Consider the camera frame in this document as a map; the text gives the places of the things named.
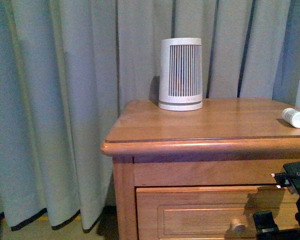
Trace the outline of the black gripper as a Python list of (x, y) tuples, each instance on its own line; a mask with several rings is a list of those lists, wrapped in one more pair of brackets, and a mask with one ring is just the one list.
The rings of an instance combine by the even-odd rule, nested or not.
[(258, 240), (300, 240), (300, 161), (285, 163), (283, 169), (284, 172), (273, 173), (272, 177), (279, 189), (287, 188), (291, 194), (298, 194), (295, 219), (299, 227), (280, 230), (271, 211), (257, 212), (253, 214), (253, 221)]

